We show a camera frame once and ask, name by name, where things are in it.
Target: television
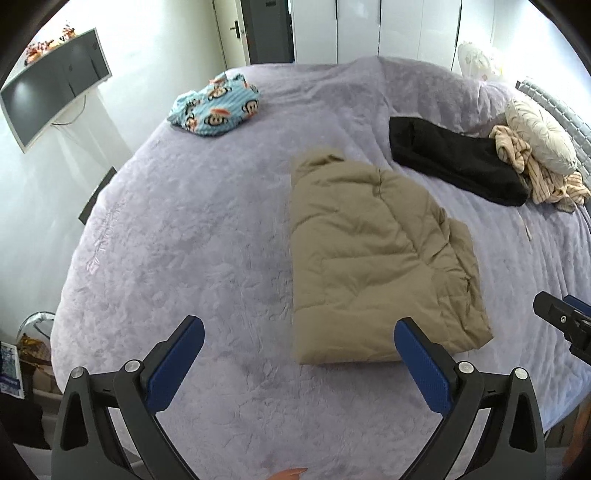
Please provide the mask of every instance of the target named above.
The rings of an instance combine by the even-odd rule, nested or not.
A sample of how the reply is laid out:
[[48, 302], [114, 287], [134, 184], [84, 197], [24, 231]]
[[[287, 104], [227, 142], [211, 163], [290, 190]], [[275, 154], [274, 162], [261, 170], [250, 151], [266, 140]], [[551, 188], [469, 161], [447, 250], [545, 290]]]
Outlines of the television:
[[110, 77], [95, 28], [25, 67], [0, 90], [0, 106], [22, 151], [74, 100]]

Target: hand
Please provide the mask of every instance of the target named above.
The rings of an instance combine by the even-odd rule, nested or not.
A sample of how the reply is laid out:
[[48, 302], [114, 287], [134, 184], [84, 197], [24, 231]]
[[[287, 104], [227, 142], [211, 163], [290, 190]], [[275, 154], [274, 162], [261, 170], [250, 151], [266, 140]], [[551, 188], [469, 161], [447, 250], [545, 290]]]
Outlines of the hand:
[[271, 475], [267, 480], [300, 480], [300, 474], [304, 473], [307, 468], [292, 468], [290, 470], [283, 470]]

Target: white pillow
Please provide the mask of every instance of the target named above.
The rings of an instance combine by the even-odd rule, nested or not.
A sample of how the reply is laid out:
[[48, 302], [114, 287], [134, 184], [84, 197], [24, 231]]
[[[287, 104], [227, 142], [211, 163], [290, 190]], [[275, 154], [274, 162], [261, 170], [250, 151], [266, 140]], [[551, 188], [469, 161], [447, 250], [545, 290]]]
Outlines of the white pillow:
[[507, 125], [531, 146], [536, 160], [561, 175], [577, 168], [577, 155], [568, 133], [535, 100], [516, 97], [505, 109]]
[[503, 54], [490, 45], [480, 48], [472, 42], [457, 47], [457, 61], [464, 78], [503, 81]]

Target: bed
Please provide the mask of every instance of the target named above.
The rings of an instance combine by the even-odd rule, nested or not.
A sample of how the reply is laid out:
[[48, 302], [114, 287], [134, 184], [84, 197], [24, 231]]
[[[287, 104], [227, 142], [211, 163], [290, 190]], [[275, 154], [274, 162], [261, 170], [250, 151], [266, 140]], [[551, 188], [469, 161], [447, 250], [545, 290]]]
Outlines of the bed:
[[[546, 429], [582, 400], [591, 368], [532, 302], [541, 290], [591, 301], [587, 210], [496, 205], [401, 168], [388, 145], [392, 115], [484, 136], [510, 87], [378, 57], [240, 71], [262, 92], [257, 116], [213, 139], [163, 123], [99, 195], [51, 339], [61, 388], [78, 365], [103, 372], [143, 358], [195, 314], [205, 346], [158, 418], [201, 479], [263, 480], [295, 467], [309, 468], [305, 479], [398, 478], [440, 420], [406, 367], [299, 366], [290, 355], [290, 160], [328, 145], [403, 171], [469, 227], [494, 339], [456, 358], [481, 371], [526, 368]], [[476, 441], [471, 434], [455, 474]]]

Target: blue cartoon clothing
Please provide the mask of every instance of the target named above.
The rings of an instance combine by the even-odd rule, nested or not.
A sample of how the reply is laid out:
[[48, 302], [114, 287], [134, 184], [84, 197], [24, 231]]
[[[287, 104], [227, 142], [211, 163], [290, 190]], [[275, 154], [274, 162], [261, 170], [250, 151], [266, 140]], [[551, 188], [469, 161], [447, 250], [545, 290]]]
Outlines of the blue cartoon clothing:
[[180, 95], [167, 120], [197, 135], [222, 135], [258, 112], [260, 96], [244, 75], [228, 80], [222, 73], [204, 89]]

